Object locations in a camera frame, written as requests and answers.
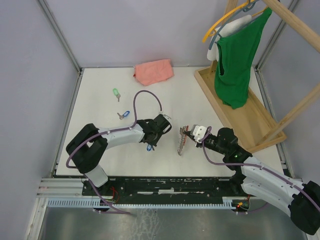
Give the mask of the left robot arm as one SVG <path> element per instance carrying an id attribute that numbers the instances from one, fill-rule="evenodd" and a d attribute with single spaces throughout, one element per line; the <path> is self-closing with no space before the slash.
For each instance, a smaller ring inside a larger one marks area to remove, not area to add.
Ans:
<path id="1" fill-rule="evenodd" d="M 105 151 L 131 143 L 155 147 L 161 136 L 171 129 L 170 117 L 161 113 L 154 119 L 140 119 L 134 126 L 121 128 L 98 128 L 88 123 L 67 145 L 67 162 L 73 161 L 75 168 L 91 181 L 93 189 L 99 195 L 106 195 L 111 189 L 111 183 L 100 166 Z"/>

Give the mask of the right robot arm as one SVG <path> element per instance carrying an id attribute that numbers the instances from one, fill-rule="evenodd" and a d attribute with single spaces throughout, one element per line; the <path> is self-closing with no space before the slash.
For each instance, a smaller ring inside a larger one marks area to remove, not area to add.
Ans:
<path id="1" fill-rule="evenodd" d="M 212 150 L 223 155 L 220 166 L 235 171 L 229 183 L 231 193 L 255 196 L 287 214 L 291 221 L 308 235 L 320 229 L 320 186 L 286 176 L 263 164 L 238 144 L 233 129 L 223 127 L 217 135 L 211 127 L 193 125 L 191 130 L 181 130 L 184 137 L 195 142 L 203 151 Z"/>

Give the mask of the key with dark blue tag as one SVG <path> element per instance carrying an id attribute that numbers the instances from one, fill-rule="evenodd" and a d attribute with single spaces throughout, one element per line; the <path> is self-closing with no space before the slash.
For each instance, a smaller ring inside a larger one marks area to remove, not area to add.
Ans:
<path id="1" fill-rule="evenodd" d="M 148 144 L 148 145 L 147 145 L 147 147 L 146 147 L 146 150 L 147 150 L 148 152 L 151 152 L 151 151 L 154 151 L 154 150 L 155 150 L 155 148 L 154 148 L 154 146 L 153 146 L 153 145 Z"/>

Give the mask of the metal key organizer red handle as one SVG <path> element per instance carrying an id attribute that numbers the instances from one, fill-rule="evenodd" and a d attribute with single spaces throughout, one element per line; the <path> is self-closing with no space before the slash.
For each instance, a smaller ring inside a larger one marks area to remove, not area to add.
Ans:
<path id="1" fill-rule="evenodd" d="M 178 141 L 178 147 L 177 147 L 177 154 L 179 156 L 182 156 L 184 146 L 186 144 L 188 136 L 186 135 L 186 132 L 189 131 L 189 126 L 184 125 L 179 129 L 179 141 Z"/>

